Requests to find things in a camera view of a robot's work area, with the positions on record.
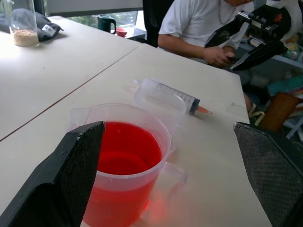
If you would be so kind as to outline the brown cylindrical container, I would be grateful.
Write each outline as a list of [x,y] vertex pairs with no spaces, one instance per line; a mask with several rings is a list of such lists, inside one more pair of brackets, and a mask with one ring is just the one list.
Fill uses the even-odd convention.
[[259,126],[267,130],[279,131],[285,120],[293,112],[300,101],[301,99],[295,96],[278,92],[277,95],[272,98]]

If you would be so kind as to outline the glass jar with grains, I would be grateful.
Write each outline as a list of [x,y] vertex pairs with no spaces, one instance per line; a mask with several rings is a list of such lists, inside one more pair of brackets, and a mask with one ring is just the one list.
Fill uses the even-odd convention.
[[14,44],[20,47],[39,45],[33,0],[1,0]]

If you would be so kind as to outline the dark green kettle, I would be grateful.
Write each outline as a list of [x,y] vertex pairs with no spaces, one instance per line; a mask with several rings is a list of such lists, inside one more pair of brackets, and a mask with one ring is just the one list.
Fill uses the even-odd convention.
[[112,17],[107,16],[107,15],[99,15],[99,16],[97,16],[97,19],[98,19],[98,29],[99,30],[111,33],[113,35],[116,34],[116,21]]

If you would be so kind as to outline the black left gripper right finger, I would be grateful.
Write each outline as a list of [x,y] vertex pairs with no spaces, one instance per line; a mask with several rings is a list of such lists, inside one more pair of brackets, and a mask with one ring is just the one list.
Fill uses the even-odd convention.
[[272,227],[303,227],[303,152],[282,134],[233,126],[249,183]]

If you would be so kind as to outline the plastic jug of red liquid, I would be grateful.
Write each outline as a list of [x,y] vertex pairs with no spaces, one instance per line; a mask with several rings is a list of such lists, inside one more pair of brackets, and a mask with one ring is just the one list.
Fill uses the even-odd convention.
[[167,162],[171,138],[166,126],[143,109],[104,104],[70,112],[69,129],[103,121],[97,173],[83,221],[89,227],[130,227],[148,207],[161,172],[177,178],[169,196],[182,189],[187,175]]

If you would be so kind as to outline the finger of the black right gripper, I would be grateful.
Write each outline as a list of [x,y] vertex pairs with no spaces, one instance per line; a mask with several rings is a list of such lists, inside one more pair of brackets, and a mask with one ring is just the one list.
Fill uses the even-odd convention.
[[242,29],[243,25],[246,24],[248,20],[245,19],[234,19],[230,23],[222,26],[212,33],[205,43],[205,48],[219,46],[222,43],[230,40],[231,36],[238,34]]
[[280,40],[272,40],[266,44],[260,44],[258,47],[245,53],[230,67],[230,69],[232,71],[248,70],[262,64],[275,55],[284,54],[287,50],[288,48],[283,42]]

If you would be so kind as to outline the person's hand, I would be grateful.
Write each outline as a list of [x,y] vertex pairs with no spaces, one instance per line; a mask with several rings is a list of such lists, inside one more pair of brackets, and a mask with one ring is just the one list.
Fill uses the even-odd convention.
[[231,65],[230,57],[234,57],[234,49],[229,46],[223,48],[209,47],[203,52],[203,59],[212,66],[224,68]]

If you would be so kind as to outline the person in white shirt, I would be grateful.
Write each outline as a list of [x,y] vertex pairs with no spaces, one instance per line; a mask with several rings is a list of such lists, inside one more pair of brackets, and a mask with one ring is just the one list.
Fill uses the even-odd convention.
[[[205,48],[212,33],[231,22],[237,12],[242,10],[252,12],[253,0],[174,0],[162,21],[159,35],[172,35],[186,43]],[[247,27],[248,24],[244,24],[238,34],[231,36],[219,47],[229,46],[235,51]],[[209,64],[203,59],[189,59]]]

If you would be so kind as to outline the clear plastic syringe orange tip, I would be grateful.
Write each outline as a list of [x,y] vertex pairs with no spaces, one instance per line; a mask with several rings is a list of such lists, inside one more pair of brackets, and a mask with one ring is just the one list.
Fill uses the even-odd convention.
[[187,114],[189,114],[189,115],[206,114],[209,116],[213,115],[213,113],[211,111],[207,110],[206,108],[204,108],[200,105],[200,99],[193,97],[191,95],[188,95],[184,92],[181,92],[181,91],[179,91],[175,88],[172,88],[168,85],[165,85],[161,82],[159,82],[159,84],[163,86],[163,89],[165,91],[175,93],[185,102],[186,107],[187,107],[187,110],[186,110]]

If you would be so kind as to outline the black office chair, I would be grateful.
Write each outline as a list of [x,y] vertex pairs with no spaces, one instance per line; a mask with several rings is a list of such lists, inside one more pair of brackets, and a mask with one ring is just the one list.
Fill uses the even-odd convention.
[[158,47],[162,21],[174,0],[143,0],[144,25],[147,44]]

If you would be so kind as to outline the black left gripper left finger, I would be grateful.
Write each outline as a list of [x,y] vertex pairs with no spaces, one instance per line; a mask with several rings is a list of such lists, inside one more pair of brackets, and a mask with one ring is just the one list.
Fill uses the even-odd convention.
[[99,121],[66,133],[0,215],[0,227],[80,227],[105,128]]

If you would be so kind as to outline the grey folded cloth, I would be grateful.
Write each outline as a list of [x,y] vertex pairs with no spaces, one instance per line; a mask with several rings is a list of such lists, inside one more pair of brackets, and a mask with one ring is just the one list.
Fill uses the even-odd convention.
[[32,30],[37,32],[39,42],[54,39],[63,29],[42,14],[28,9],[14,9],[10,20],[0,13],[0,31],[10,33],[14,30]]

